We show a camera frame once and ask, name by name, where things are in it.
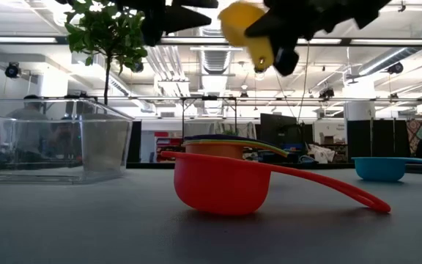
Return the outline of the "black partition panel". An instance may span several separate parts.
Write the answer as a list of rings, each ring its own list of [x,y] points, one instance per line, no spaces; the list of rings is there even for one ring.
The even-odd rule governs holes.
[[[346,126],[347,161],[357,157],[410,157],[405,120],[350,120]]]

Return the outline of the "red measuring cup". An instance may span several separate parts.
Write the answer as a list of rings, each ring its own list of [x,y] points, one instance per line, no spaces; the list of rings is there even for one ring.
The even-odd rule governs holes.
[[[243,216],[264,203],[273,172],[309,180],[334,189],[379,212],[390,205],[374,195],[340,180],[300,169],[261,164],[235,158],[164,151],[174,158],[174,190],[188,206],[205,213]]]

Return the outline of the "red shelf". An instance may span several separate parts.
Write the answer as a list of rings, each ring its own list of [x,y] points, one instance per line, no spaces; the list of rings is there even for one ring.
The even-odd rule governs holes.
[[[174,163],[175,158],[168,158],[162,155],[163,151],[184,152],[182,146],[182,133],[180,131],[156,131],[155,136],[155,162]]]

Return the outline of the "teal measuring cup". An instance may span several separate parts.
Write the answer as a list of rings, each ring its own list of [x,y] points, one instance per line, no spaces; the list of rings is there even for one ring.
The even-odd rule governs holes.
[[[422,158],[354,157],[355,171],[362,180],[397,182],[406,172],[407,163],[422,164]]]

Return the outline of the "black table frame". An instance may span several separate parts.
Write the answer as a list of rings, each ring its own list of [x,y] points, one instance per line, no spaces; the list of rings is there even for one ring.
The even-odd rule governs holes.
[[[72,168],[80,166],[81,164],[50,164],[50,163],[37,163],[37,164],[0,164],[0,170],[5,169],[58,169],[58,168]],[[354,169],[353,163],[341,164],[278,164],[295,169],[305,170],[330,170],[330,169]],[[173,169],[173,163],[127,163],[127,169]],[[422,174],[422,164],[407,164],[406,173]]]

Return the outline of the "blue-grey table mat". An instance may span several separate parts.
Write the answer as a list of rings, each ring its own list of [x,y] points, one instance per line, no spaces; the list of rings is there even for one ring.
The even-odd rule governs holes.
[[[263,206],[243,217],[185,206],[170,169],[82,185],[0,183],[0,264],[422,264],[422,174],[397,183],[326,174],[390,213],[278,173]]]

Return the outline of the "black metal frame stand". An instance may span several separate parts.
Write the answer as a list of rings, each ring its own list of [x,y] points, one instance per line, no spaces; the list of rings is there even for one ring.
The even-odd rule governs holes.
[[[201,97],[180,97],[179,98],[181,101],[181,106],[182,106],[182,118],[181,118],[181,123],[182,123],[182,142],[185,141],[185,110],[188,109],[189,106],[191,106],[192,104],[194,104],[197,100],[201,100],[201,101],[218,101],[218,100],[222,100],[223,102],[229,104],[229,101],[233,101],[234,105],[230,105],[230,107],[234,110],[234,132],[237,133],[237,98],[235,96],[230,96],[230,97],[220,97],[220,96],[214,96],[214,95],[203,95]],[[187,100],[190,100],[191,103],[189,105],[185,105],[185,102]]]

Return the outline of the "silver ventilation duct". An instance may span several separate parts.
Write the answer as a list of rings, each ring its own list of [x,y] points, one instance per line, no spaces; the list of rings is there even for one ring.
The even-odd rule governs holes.
[[[229,67],[231,52],[222,50],[203,50],[200,51],[201,66],[207,74],[222,74]]]

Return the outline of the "green measuring cup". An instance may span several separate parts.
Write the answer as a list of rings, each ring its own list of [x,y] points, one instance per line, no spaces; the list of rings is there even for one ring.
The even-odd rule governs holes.
[[[250,147],[250,148],[256,148],[261,150],[267,150],[272,153],[275,153],[277,155],[280,155],[282,157],[287,157],[289,153],[287,151],[281,150],[277,147],[274,147],[269,144],[262,144],[257,142],[249,142],[249,141],[237,141],[237,140],[193,140],[193,141],[185,141],[183,143],[183,146],[185,143],[194,143],[194,142],[211,142],[211,143],[228,143],[228,144],[236,144],[236,145],[242,145],[243,147]]]

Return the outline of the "black monitor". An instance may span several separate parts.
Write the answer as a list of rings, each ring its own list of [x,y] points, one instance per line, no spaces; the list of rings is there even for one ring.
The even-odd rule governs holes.
[[[295,117],[260,114],[260,139],[283,148],[285,144],[300,143],[300,132]]]

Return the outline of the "yellow measuring cup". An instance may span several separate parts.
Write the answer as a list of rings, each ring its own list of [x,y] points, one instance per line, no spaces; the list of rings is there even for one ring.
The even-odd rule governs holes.
[[[273,49],[269,37],[248,37],[245,30],[264,14],[255,4],[236,1],[218,15],[223,36],[229,45],[246,48],[256,73],[263,73],[274,63]]]

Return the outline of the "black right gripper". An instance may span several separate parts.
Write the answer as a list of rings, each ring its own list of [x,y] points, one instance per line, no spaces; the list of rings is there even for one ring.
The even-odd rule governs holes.
[[[300,38],[333,31],[355,16],[354,0],[264,0],[269,8],[246,30],[246,37],[269,37],[275,53],[274,68],[282,75],[293,73],[299,60],[295,46]]]

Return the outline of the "green leafy plant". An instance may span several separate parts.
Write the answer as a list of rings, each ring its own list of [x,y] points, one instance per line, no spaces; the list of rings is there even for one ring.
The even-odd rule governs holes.
[[[135,70],[147,56],[141,25],[142,11],[120,7],[114,0],[67,0],[71,10],[65,13],[64,27],[72,52],[86,54],[86,66],[93,65],[97,55],[105,59],[104,104],[108,103],[111,63],[119,70]]]

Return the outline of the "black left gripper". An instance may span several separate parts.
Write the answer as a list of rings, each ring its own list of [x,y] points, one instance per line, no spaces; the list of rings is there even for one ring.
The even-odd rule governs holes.
[[[143,12],[141,33],[148,46],[160,41],[163,22],[167,34],[211,24],[211,18],[182,6],[218,8],[218,0],[172,0],[172,6],[166,6],[166,0],[115,0],[115,3],[119,11],[128,7]]]

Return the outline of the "white column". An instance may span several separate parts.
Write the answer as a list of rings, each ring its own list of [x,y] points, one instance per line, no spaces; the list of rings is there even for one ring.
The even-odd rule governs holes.
[[[375,118],[373,101],[350,101],[344,104],[344,119],[346,121],[371,120]]]

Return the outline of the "person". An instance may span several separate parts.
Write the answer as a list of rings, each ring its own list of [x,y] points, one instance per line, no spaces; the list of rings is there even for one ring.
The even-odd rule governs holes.
[[[49,156],[54,158],[72,158],[73,146],[73,119],[63,117],[60,122],[52,125],[51,135],[48,137]]]
[[[16,120],[14,124],[15,148],[22,155],[41,155],[42,144],[50,141],[50,124],[41,112],[42,103],[37,95],[23,98],[28,103],[11,111],[6,117]]]

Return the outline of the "white plant pot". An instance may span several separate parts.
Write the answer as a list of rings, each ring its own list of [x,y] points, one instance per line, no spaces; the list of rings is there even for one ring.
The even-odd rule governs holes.
[[[80,124],[85,173],[96,176],[122,174],[131,120],[112,114],[85,114]]]

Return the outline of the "patterned hanging cloth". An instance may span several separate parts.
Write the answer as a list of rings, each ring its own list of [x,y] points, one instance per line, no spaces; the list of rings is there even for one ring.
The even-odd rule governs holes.
[[[408,119],[406,125],[410,152],[414,155],[418,148],[419,141],[422,140],[422,119]]]

